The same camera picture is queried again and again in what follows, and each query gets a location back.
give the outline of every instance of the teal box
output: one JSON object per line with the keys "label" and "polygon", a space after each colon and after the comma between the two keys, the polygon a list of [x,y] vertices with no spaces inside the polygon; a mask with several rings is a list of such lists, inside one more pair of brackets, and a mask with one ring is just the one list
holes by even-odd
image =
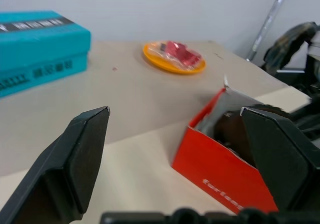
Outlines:
{"label": "teal box", "polygon": [[90,42],[53,11],[0,13],[0,97],[84,71]]}

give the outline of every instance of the box flap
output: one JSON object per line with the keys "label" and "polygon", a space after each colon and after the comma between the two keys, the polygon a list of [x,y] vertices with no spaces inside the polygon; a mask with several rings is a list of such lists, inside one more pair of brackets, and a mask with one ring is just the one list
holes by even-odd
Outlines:
{"label": "box flap", "polygon": [[0,13],[0,72],[85,53],[90,39],[53,11]]}

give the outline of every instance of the black label strip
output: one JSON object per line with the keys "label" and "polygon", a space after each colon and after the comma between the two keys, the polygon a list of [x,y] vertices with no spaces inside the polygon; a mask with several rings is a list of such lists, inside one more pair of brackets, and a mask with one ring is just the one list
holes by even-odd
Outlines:
{"label": "black label strip", "polygon": [[20,21],[10,23],[0,23],[0,34],[16,31],[36,30],[63,25],[73,24],[71,20],[65,17],[51,18],[44,20]]}

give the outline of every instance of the red box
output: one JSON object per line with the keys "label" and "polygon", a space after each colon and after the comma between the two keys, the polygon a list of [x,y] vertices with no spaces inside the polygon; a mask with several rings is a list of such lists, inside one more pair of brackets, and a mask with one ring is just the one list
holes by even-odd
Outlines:
{"label": "red box", "polygon": [[259,171],[195,128],[226,92],[221,89],[189,123],[172,167],[235,213],[243,207],[277,211]]}

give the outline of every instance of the open red box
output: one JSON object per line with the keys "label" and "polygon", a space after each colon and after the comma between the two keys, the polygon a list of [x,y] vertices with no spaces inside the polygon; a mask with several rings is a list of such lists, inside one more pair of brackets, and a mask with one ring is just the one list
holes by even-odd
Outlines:
{"label": "open red box", "polygon": [[277,211],[259,171],[197,129],[208,115],[216,114],[216,108],[225,108],[223,99],[229,99],[229,110],[259,103],[229,87],[222,88],[189,123],[172,167],[235,213],[244,207]]}

